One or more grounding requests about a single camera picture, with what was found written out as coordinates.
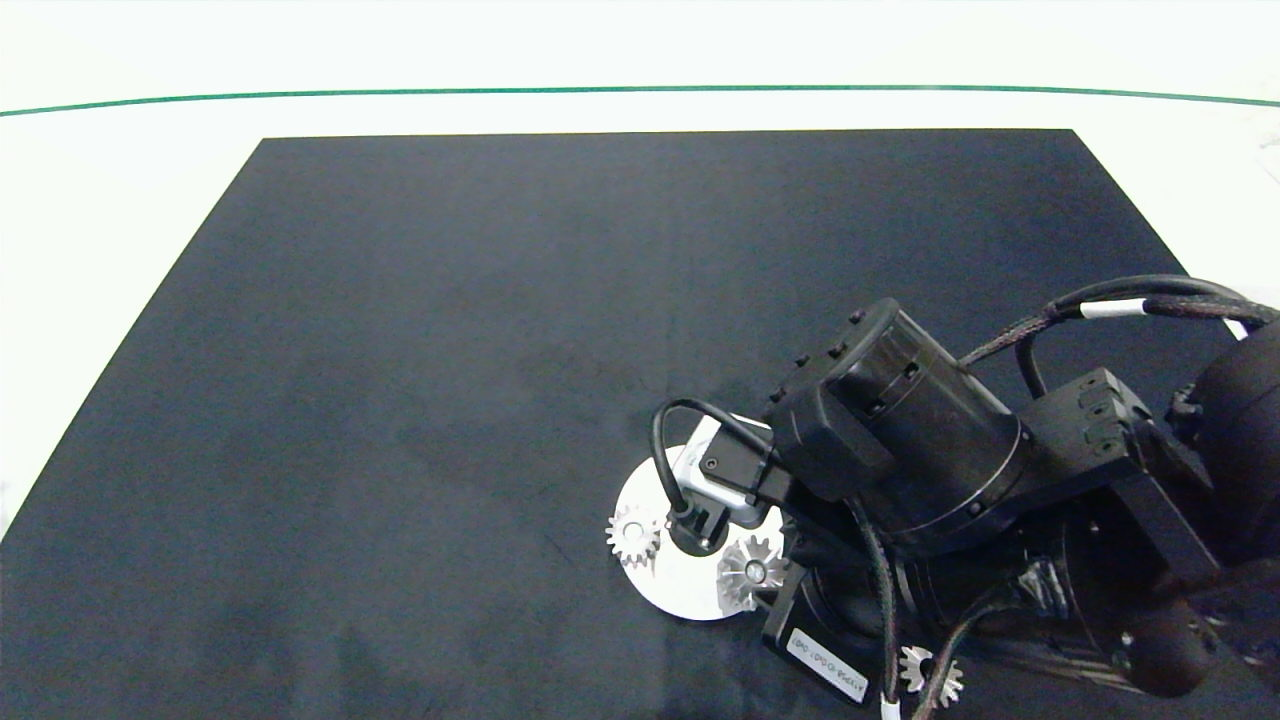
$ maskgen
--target cable connector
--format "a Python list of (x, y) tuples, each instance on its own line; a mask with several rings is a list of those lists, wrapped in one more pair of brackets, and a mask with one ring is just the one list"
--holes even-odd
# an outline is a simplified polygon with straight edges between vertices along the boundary
[(881, 720), (902, 720), (902, 705), (881, 694)]
[(1015, 578), (1014, 584), (1027, 609), (1041, 618), (1057, 618), (1060, 620), (1070, 618), (1071, 606), (1066, 600), (1066, 591), (1059, 582), (1057, 570), (1048, 559), (1033, 560)]
[(667, 514), (671, 520), (667, 532), (685, 555), (707, 557), (724, 544), (724, 538), (728, 537), (730, 511), (709, 497), (696, 493), (690, 496), (691, 502), (684, 512), (672, 509)]

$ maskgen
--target white background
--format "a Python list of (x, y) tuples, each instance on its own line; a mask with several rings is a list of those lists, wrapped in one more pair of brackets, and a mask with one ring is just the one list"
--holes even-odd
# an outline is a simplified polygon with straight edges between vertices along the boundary
[[(0, 4), (0, 110), (325, 88), (1019, 85), (1280, 100), (1267, 3)], [(0, 533), (262, 137), (1075, 129), (1188, 272), (1280, 304), (1280, 109), (980, 92), (221, 100), (0, 118)]]

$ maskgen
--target silver gear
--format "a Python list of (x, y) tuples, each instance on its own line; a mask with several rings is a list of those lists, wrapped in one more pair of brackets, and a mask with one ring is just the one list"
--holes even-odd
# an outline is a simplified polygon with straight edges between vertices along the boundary
[(648, 565), (662, 539), (662, 523), (652, 512), (636, 506), (623, 506), (609, 518), (604, 542), (613, 546), (613, 555), (626, 566)]
[(737, 541), (724, 550), (717, 570), (722, 606), (731, 610), (755, 610), (755, 593), (777, 589), (786, 579), (786, 560), (781, 550), (769, 550), (769, 539), (755, 536)]
[[(918, 693), (924, 689), (927, 678), (924, 676), (922, 665), (925, 660), (932, 659), (933, 653), (923, 647), (902, 648), (902, 657), (899, 662), (902, 666), (902, 682), (906, 683), (906, 692)], [(942, 696), (938, 698), (942, 707), (951, 707), (952, 702), (960, 702), (960, 691), (964, 689), (964, 683), (960, 682), (960, 678), (964, 678), (964, 671), (956, 667), (952, 660), (951, 667), (947, 670), (947, 679), (942, 682)]]

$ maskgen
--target green line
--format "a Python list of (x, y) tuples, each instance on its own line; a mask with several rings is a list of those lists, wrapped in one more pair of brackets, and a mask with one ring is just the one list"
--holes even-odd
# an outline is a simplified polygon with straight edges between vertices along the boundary
[(582, 87), (401, 87), (388, 90), (282, 90), (266, 92), (220, 92), (212, 95), (169, 95), (164, 97), (134, 97), (131, 100), (105, 100), (47, 108), (0, 110), (0, 118), (61, 113), (67, 110), (93, 110), (122, 105), (152, 105), (157, 102), (193, 102), (197, 100), (259, 100), (264, 97), (338, 97), (361, 95), (586, 95), (603, 92), (814, 92), (814, 91), (946, 91), (946, 92), (1041, 92), (1051, 95), (1103, 95), (1107, 97), (1143, 97), (1148, 100), (1183, 100), (1188, 102), (1219, 102), (1224, 105), (1254, 105), (1280, 108), (1280, 100), (1252, 97), (1226, 97), (1221, 95), (1187, 95), (1181, 92), (1146, 92), (1140, 90), (1100, 90), (1092, 87), (1041, 87), (1019, 85), (600, 85)]

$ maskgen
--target white cable tie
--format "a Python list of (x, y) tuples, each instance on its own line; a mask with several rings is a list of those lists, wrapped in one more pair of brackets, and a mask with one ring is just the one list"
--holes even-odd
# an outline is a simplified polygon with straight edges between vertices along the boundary
[(1083, 315), (1087, 320), (1093, 320), (1096, 318), (1146, 315), (1147, 311), (1142, 309), (1142, 304), (1146, 301), (1146, 297), (1134, 297), (1130, 300), (1098, 300), (1094, 302), (1082, 302), (1080, 315)]
[(883, 693), (881, 693), (881, 720), (902, 720), (900, 703), (890, 702)]

